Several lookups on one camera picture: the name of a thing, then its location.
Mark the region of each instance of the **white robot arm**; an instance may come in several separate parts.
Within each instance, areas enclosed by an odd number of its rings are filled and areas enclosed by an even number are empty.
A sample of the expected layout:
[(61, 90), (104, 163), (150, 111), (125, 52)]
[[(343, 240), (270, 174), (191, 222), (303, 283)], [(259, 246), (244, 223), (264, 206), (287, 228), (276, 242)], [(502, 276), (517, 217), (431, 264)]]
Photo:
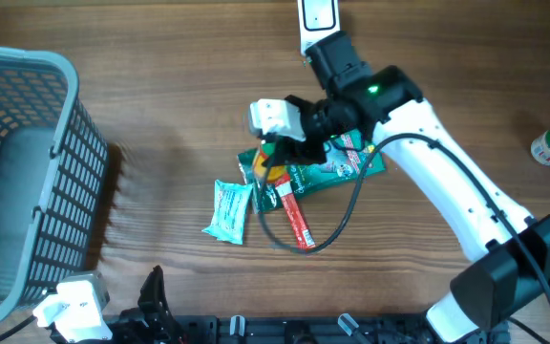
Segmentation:
[[(411, 100), (390, 112), (391, 120), (375, 126), (372, 139), (380, 142), (402, 133), (418, 133), (439, 140), (451, 150), (493, 195), (498, 207), (506, 212), (517, 232), (528, 227), (530, 212), (504, 194), (455, 143), (440, 123), (428, 100)], [(482, 195), (468, 177), (441, 151), (431, 149), (421, 141), (397, 140), (383, 149), (407, 172), (428, 199), (440, 211), (454, 231), (462, 251), (475, 262), (489, 251), (492, 240), (500, 244), (511, 239), (502, 222), (493, 219), (494, 212), (486, 206)], [(478, 326), (460, 309), (451, 292), (432, 306), (427, 313), (434, 330), (445, 342), (453, 342)]]
[(537, 222), (504, 194), (455, 143), (417, 86), (393, 66), (373, 74), (344, 32), (309, 47), (307, 59), (327, 98), (261, 99), (250, 105), (250, 132), (278, 142), (268, 159), (273, 166), (322, 163), (325, 141), (357, 129), (407, 172), (473, 262), (427, 311), (443, 341), (490, 330), (543, 292), (550, 301), (550, 215)]

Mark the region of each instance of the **gray plastic basket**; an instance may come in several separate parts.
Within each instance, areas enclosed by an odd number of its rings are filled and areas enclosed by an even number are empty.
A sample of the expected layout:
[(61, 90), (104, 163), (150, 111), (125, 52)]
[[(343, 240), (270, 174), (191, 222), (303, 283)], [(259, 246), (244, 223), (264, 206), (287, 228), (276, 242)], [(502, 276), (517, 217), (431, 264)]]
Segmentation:
[(84, 265), (107, 143), (63, 56), (0, 48), (0, 321)]

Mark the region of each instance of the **wood grain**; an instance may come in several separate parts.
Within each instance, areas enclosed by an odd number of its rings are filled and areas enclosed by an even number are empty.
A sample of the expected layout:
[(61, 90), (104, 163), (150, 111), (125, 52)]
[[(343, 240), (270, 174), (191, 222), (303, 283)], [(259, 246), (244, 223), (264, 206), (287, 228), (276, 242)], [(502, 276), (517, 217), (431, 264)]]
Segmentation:
[[(550, 2), (349, 1), (341, 15), (374, 70), (402, 67), (488, 176), (537, 216), (550, 213), (550, 168), (529, 155), (550, 127)], [(156, 264), (175, 313), (218, 316), (419, 312), (468, 265), (392, 161), (368, 179), (348, 228), (323, 254), (269, 248), (254, 217), (241, 247), (201, 233), (214, 180), (240, 183), (235, 157), (257, 144), (243, 122), (248, 104), (323, 96), (298, 54), (295, 3), (0, 10), (0, 45), (66, 55), (118, 157), (89, 257), (106, 277), (108, 314), (136, 304)], [(351, 188), (302, 201), (317, 241), (340, 221)], [(282, 212), (268, 219), (293, 242)], [(519, 318), (550, 338), (542, 298)], [(46, 338), (31, 326), (13, 342)]]

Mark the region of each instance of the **red snack stick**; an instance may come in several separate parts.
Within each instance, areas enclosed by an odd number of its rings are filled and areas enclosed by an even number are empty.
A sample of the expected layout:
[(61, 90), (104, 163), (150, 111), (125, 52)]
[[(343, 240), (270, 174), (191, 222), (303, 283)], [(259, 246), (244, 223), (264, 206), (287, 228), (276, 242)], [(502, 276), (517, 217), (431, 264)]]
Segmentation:
[(311, 237), (305, 217), (296, 203), (296, 197), (294, 197), (292, 185), (290, 184), (290, 176), (287, 173), (275, 182), (275, 189), (282, 200), (287, 218), (292, 224), (292, 229), (294, 229), (298, 248), (308, 249), (315, 247), (315, 242)]

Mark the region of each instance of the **white bracket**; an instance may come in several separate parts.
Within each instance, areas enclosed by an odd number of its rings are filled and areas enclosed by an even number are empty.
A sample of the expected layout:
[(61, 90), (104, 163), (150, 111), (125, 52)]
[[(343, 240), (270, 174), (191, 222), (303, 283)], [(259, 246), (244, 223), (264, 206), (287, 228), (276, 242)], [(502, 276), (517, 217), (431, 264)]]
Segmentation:
[(280, 99), (260, 99), (249, 105), (249, 131), (256, 137), (277, 134), (305, 141), (301, 111)]
[(56, 294), (46, 297), (33, 310), (37, 326), (56, 330), (70, 343), (86, 339), (110, 340), (112, 331), (103, 321), (102, 310), (110, 297), (97, 271), (70, 275), (56, 285)]

